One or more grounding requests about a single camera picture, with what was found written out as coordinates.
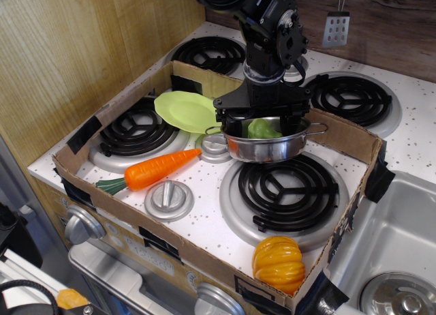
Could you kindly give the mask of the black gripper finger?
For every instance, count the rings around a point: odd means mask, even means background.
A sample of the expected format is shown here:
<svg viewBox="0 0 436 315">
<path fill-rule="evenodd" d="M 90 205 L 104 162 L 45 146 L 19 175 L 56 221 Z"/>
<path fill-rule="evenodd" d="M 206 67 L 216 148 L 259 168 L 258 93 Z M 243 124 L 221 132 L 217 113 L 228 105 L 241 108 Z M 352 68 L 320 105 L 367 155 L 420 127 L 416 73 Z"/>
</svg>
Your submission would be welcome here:
<svg viewBox="0 0 436 315">
<path fill-rule="evenodd" d="M 225 119 L 223 121 L 223 133 L 228 136 L 240 138 L 243 133 L 242 121 L 234 119 Z"/>
<path fill-rule="evenodd" d="M 282 115 L 280 116 L 280 130 L 283 136 L 291 136 L 297 133 L 301 122 L 301 116 Z"/>
</svg>

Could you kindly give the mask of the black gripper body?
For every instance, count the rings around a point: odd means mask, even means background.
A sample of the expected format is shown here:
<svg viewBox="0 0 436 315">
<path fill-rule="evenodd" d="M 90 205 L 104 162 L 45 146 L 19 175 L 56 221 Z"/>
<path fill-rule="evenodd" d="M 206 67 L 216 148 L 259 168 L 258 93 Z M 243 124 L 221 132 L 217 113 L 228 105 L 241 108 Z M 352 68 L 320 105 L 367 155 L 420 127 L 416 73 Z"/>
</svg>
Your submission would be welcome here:
<svg viewBox="0 0 436 315">
<path fill-rule="evenodd" d="M 237 89 L 216 98 L 217 121 L 242 121 L 260 117 L 301 118 L 309 111 L 312 90 L 278 82 L 258 85 L 244 80 Z"/>
</svg>

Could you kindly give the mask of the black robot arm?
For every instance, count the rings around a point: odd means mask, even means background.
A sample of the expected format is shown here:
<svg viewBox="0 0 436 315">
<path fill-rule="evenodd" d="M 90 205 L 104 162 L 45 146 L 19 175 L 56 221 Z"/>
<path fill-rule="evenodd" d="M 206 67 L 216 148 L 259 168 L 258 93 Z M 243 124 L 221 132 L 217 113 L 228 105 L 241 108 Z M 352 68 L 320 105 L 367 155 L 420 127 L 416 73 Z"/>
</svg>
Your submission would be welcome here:
<svg viewBox="0 0 436 315">
<path fill-rule="evenodd" d="M 241 137 L 244 120 L 277 117 L 284 136 L 295 134 L 312 96 L 301 86 L 303 80 L 283 79 L 291 67 L 305 75 L 298 59 L 306 53 L 308 40 L 302 34 L 296 0 L 197 1 L 233 15 L 246 44 L 242 85 L 214 102 L 223 132 Z"/>
</svg>

